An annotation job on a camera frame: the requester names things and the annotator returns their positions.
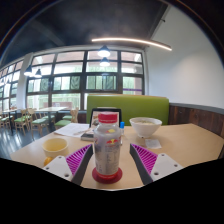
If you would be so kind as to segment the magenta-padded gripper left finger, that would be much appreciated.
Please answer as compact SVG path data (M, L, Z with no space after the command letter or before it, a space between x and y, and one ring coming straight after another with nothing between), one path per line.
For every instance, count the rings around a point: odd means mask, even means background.
M44 167L44 170L76 185L80 185L92 155L93 146L89 144L66 157L57 156Z

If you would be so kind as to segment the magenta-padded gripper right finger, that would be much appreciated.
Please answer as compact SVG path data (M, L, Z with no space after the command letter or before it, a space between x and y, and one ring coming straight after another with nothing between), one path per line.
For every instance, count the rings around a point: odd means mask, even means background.
M167 154L155 154L142 146L131 144L130 154L144 185L182 169L182 166Z

